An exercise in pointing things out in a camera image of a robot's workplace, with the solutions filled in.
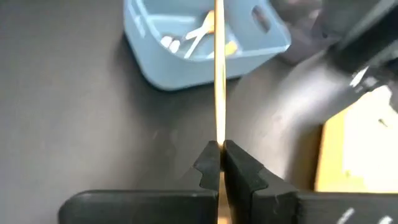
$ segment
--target blue container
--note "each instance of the blue container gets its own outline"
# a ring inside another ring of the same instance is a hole
[[[206,35],[190,58],[192,44],[183,43],[173,54],[160,40],[183,37],[199,28],[214,0],[125,0],[124,27],[143,75],[157,88],[179,90],[214,81],[214,60],[208,58],[214,35]],[[227,78],[248,74],[290,45],[283,21],[266,0],[225,1],[226,43],[238,50],[226,59]]]

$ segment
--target dark tabletop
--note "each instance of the dark tabletop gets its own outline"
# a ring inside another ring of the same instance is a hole
[[[56,223],[82,190],[162,187],[215,139],[212,85],[150,86],[122,5],[0,1],[0,223]],[[227,138],[309,189],[320,125],[352,97],[320,103],[330,77],[289,71],[276,59],[228,83]],[[332,79],[346,91],[347,79]]]

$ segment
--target yellow object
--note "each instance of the yellow object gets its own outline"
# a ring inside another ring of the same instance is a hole
[[[382,86],[328,120],[315,191],[398,193],[398,114]]]
[[[238,45],[235,43],[235,41],[229,41],[228,44],[225,45],[225,56],[230,56],[232,54],[235,54],[235,52],[238,50]],[[213,58],[214,57],[214,52],[210,53],[207,58]]]
[[[226,123],[226,68],[225,68],[225,21],[224,0],[215,0],[215,59],[214,91],[216,109],[216,138],[221,150],[224,148]]]

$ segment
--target wooden skewer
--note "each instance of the wooden skewer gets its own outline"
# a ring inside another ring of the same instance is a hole
[[[217,143],[222,150],[226,124],[226,68],[224,0],[215,0],[214,91]]]

